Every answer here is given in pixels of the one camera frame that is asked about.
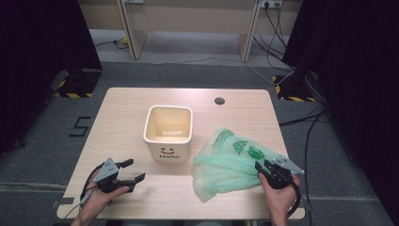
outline gray floor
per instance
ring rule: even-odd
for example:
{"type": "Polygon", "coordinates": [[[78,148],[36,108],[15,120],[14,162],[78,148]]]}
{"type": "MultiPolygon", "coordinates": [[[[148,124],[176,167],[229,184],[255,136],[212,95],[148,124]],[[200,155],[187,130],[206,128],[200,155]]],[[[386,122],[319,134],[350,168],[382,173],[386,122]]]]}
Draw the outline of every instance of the gray floor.
{"type": "MultiPolygon", "coordinates": [[[[124,36],[122,31],[90,32],[97,44],[124,36]]],[[[283,51],[277,42],[273,47],[283,51]]],[[[97,50],[104,71],[93,97],[54,98],[26,135],[26,147],[0,157],[0,225],[53,225],[62,221],[56,216],[57,205],[87,138],[68,135],[75,133],[72,128],[79,116],[91,117],[83,125],[90,127],[94,123],[104,91],[109,87],[267,89],[279,122],[320,111],[318,103],[280,101],[269,81],[272,75],[288,74],[290,69],[273,57],[270,64],[256,44],[251,48],[248,63],[243,64],[235,36],[157,32],[148,36],[139,60],[130,59],[127,49],[118,49],[113,43],[99,45],[97,50]]],[[[308,169],[311,207],[306,204],[304,177],[300,179],[303,203],[311,210],[313,225],[392,225],[363,171],[348,160],[327,116],[311,132],[305,166],[305,141],[310,126],[311,121],[304,121],[283,126],[281,132],[290,158],[308,169]]],[[[262,225],[263,221],[254,223],[262,225]]],[[[290,225],[309,224],[309,214],[290,222],[290,225]]],[[[96,220],[93,225],[105,225],[105,220],[96,220]]],[[[124,225],[167,226],[172,222],[139,220],[124,225]]],[[[189,220],[185,225],[230,226],[231,223],[189,220]]]]}

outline black curtain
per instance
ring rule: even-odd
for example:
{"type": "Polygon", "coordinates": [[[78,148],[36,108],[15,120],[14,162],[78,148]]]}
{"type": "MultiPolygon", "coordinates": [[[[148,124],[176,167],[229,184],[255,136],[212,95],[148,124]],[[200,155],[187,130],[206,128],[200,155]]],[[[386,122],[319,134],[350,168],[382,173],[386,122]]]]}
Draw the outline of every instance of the black curtain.
{"type": "Polygon", "coordinates": [[[343,2],[320,31],[327,6],[304,0],[284,60],[318,73],[343,143],[399,225],[399,2],[343,2]],[[314,44],[318,32],[328,35],[314,44]]]}
{"type": "Polygon", "coordinates": [[[0,153],[32,122],[61,71],[101,70],[77,1],[0,3],[0,153]]]}

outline wooden table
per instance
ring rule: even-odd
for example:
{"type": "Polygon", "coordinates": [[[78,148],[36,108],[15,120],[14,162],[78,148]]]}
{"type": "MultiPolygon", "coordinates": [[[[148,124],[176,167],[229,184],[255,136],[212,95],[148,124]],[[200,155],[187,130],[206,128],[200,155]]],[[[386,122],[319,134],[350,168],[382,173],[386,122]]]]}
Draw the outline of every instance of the wooden table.
{"type": "MultiPolygon", "coordinates": [[[[115,162],[134,158],[120,169],[119,179],[131,180],[146,172],[133,193],[127,193],[105,208],[99,218],[109,219],[266,219],[261,186],[217,194],[206,203],[195,195],[191,163],[203,142],[218,128],[251,138],[287,155],[269,93],[260,89],[143,89],[112,88],[104,98],[82,154],[77,162],[65,198],[57,215],[64,218],[76,204],[89,173],[108,157],[115,162]],[[215,98],[225,100],[217,105],[215,98]],[[162,165],[152,159],[143,139],[148,111],[153,105],[184,105],[193,110],[192,156],[182,165],[162,165]]],[[[69,218],[74,218],[73,211],[69,218]]],[[[298,208],[292,219],[303,218],[298,208]]]]}

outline smiley face logo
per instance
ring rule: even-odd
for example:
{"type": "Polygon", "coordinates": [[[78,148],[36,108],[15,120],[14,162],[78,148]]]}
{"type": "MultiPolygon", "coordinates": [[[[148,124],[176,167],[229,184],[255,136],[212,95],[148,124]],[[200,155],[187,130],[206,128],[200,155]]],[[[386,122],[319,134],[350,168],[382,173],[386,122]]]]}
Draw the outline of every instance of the smiley face logo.
{"type": "Polygon", "coordinates": [[[161,153],[164,154],[174,154],[174,151],[172,148],[169,148],[169,150],[165,149],[165,148],[161,148],[161,153]]]}

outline wrist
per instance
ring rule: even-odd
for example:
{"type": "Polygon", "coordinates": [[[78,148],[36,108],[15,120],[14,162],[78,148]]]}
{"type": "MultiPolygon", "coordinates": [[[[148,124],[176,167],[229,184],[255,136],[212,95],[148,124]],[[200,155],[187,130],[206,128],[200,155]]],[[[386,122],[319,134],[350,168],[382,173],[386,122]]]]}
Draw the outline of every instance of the wrist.
{"type": "Polygon", "coordinates": [[[287,216],[285,214],[277,214],[277,213],[271,213],[270,214],[270,220],[272,223],[272,226],[287,226],[287,216]]]}
{"type": "Polygon", "coordinates": [[[72,226],[78,225],[78,226],[86,226],[89,225],[92,220],[94,220],[97,216],[93,216],[90,214],[89,211],[87,211],[85,208],[82,208],[81,211],[79,211],[79,214],[76,216],[74,219],[72,226]]]}

